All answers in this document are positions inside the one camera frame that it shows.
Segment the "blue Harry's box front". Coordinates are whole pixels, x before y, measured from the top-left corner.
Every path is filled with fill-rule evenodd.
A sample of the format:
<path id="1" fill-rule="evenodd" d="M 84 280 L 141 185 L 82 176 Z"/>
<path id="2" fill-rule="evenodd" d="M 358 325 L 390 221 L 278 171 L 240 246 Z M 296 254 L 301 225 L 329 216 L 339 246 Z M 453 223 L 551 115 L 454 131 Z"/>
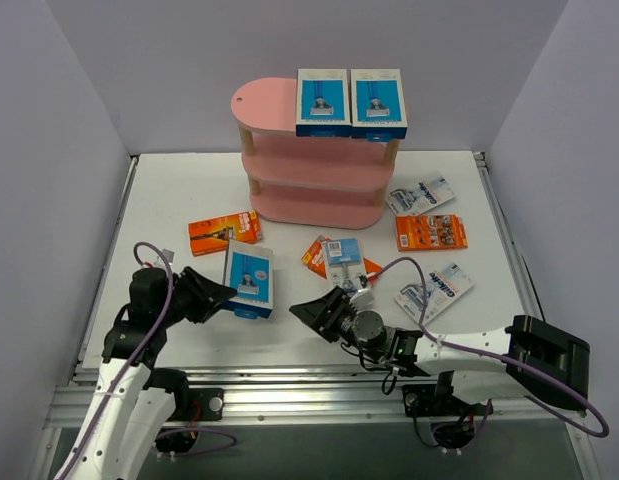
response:
<path id="1" fill-rule="evenodd" d="M 349 80 L 346 69 L 302 68 L 297 73 L 297 137 L 351 135 Z"/>

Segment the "blue Harry's razor box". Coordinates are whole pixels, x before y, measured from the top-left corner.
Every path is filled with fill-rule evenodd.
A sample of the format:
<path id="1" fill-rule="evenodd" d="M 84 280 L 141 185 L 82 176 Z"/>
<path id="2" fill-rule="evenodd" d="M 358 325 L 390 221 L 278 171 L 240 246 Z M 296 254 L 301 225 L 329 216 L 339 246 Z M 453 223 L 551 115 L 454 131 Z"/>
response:
<path id="1" fill-rule="evenodd" d="M 351 69 L 350 88 L 352 138 L 405 139 L 408 119 L 399 69 Z"/>

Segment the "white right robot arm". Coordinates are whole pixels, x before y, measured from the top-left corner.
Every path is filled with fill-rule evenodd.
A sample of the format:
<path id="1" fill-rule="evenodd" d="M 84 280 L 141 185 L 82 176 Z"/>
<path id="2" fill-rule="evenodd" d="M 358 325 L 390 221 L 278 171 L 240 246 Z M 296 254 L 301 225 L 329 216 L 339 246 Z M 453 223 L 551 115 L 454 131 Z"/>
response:
<path id="1" fill-rule="evenodd" d="M 589 344 L 530 315 L 491 331 L 432 334 L 386 325 L 379 313 L 356 308 L 339 287 L 289 311 L 325 341 L 356 348 L 360 363 L 373 371 L 445 377 L 432 390 L 444 412 L 519 397 L 578 411 L 588 398 Z"/>

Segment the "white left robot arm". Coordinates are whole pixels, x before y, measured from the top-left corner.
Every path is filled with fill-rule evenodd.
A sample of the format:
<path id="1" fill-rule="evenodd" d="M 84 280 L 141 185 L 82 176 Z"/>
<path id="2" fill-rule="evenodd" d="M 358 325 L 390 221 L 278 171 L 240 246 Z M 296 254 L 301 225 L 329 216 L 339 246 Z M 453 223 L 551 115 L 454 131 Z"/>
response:
<path id="1" fill-rule="evenodd" d="M 237 294 L 198 274 L 156 267 L 136 271 L 129 301 L 106 334 L 98 380 L 58 479 L 134 479 L 168 419 L 191 405 L 184 372 L 155 363 L 167 330 L 182 320 L 204 323 Z"/>

